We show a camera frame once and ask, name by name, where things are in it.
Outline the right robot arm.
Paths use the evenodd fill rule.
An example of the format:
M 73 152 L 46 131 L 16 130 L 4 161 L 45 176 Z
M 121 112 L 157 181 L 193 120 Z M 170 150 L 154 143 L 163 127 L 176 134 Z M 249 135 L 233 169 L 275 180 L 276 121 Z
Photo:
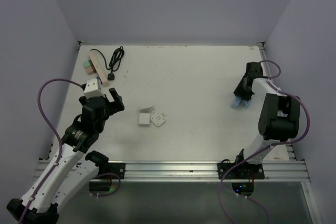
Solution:
M 246 63 L 245 73 L 234 90 L 231 107 L 248 107 L 254 95 L 263 105 L 257 136 L 236 156 L 234 172 L 240 178 L 250 175 L 252 165 L 261 165 L 277 144 L 295 138 L 299 131 L 300 103 L 273 85 L 271 78 L 264 75 L 261 62 Z

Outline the white folding-prong adapter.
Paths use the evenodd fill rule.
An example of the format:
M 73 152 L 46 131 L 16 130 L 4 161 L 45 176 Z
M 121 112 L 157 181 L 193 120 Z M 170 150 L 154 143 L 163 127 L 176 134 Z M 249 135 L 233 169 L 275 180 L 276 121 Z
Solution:
M 160 127 L 166 121 L 166 114 L 163 112 L 153 113 L 150 116 L 150 120 L 155 126 Z

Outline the beige red power strip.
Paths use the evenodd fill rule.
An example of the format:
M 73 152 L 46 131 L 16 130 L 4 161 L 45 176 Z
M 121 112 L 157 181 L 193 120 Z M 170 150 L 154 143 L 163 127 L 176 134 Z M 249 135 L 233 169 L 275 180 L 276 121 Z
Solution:
M 109 80 L 107 78 L 107 75 L 105 73 L 105 71 L 103 70 L 101 64 L 99 63 L 99 60 L 97 59 L 95 53 L 93 51 L 89 51 L 89 58 L 97 72 L 98 77 L 100 78 L 102 85 L 104 87 L 108 87 L 109 86 Z

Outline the white USB charger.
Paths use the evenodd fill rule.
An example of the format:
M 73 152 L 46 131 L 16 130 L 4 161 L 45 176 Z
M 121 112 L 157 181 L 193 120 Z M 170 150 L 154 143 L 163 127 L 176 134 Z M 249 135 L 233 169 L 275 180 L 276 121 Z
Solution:
M 140 113 L 138 119 L 138 126 L 149 127 L 151 122 L 151 116 L 149 113 Z

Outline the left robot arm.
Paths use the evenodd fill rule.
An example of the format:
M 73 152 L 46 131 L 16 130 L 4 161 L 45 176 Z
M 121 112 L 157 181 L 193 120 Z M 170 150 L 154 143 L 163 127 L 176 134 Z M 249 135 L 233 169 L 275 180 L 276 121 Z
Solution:
M 89 151 L 103 132 L 106 120 L 124 110 L 122 97 L 114 88 L 106 95 L 80 97 L 82 113 L 75 117 L 61 139 L 58 153 L 23 196 L 11 199 L 7 210 L 18 223 L 56 223 L 62 207 L 87 183 L 97 178 L 121 181 L 109 159 Z

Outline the light blue power strip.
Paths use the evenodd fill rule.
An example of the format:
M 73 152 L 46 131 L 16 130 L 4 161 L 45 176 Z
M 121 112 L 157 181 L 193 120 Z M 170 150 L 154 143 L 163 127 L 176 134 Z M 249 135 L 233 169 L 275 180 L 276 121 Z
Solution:
M 237 109 L 238 107 L 247 108 L 251 100 L 243 100 L 241 97 L 235 97 L 230 107 Z

